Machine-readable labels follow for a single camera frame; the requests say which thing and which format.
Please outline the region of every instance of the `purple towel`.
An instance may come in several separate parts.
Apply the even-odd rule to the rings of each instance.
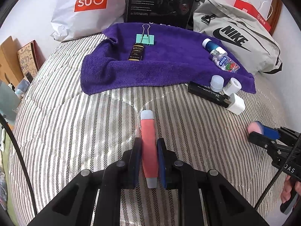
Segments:
[[[242,85],[242,90],[255,93],[254,77],[240,62],[212,37],[197,32],[151,24],[149,33],[155,36],[155,45],[144,47],[142,61],[128,61],[136,34],[142,34],[142,23],[122,23],[110,26],[103,33],[103,40],[95,50],[85,56],[81,69],[81,86],[86,94],[133,86],[168,86],[194,81],[209,86],[213,75],[231,77]],[[240,69],[230,73],[219,69],[202,47],[210,38],[228,52]]]

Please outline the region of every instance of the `black product box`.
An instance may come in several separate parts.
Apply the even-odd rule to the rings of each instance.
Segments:
[[[127,22],[186,28],[195,0],[128,0]]]

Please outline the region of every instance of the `striped bedsheet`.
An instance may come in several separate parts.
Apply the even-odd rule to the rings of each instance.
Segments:
[[[121,158],[140,135],[140,112],[156,115],[157,137],[195,169],[218,170],[255,205],[274,176],[267,153],[248,142],[246,128],[259,120],[285,126],[284,110],[270,82],[258,74],[257,93],[243,91],[246,110],[236,116],[191,95],[185,84],[130,87],[88,96],[80,86],[85,55],[103,40],[102,34],[61,43],[46,60],[23,99],[14,134],[33,185],[38,211],[79,171],[98,171]],[[34,217],[29,191],[14,149],[10,150],[9,179],[20,226]],[[266,217],[279,199],[284,175],[259,208]],[[135,190],[121,193],[120,225],[177,225],[177,192],[162,186],[148,189],[140,173]]]

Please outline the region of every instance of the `pink glue stick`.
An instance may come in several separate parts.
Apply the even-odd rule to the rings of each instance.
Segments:
[[[151,110],[141,112],[142,167],[147,187],[157,188],[159,170],[156,146],[155,116]]]

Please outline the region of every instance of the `tape roll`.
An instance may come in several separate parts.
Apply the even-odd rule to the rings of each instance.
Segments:
[[[241,84],[235,78],[231,78],[227,85],[223,88],[224,93],[228,96],[230,96],[233,93],[238,93],[239,90],[241,90]]]

